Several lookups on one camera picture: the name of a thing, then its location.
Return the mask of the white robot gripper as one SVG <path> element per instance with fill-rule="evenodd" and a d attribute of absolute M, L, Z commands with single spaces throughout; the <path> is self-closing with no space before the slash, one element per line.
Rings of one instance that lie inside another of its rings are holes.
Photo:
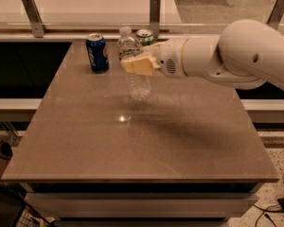
<path fill-rule="evenodd" d="M 182 63 L 186 41 L 187 38 L 175 38 L 146 45 L 143 47 L 143 52 L 147 55 L 122 59 L 121 66 L 129 74 L 153 76 L 160 68 L 160 72 L 168 78 L 186 78 L 187 74 Z"/>

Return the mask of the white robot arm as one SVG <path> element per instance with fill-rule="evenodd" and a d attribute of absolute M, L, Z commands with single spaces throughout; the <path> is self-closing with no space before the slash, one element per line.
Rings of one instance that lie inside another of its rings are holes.
<path fill-rule="evenodd" d="M 121 61 L 129 74 L 200 77 L 249 90 L 269 82 L 284 92 L 284 36 L 259 21 L 239 20 L 218 36 L 173 38 Z"/>

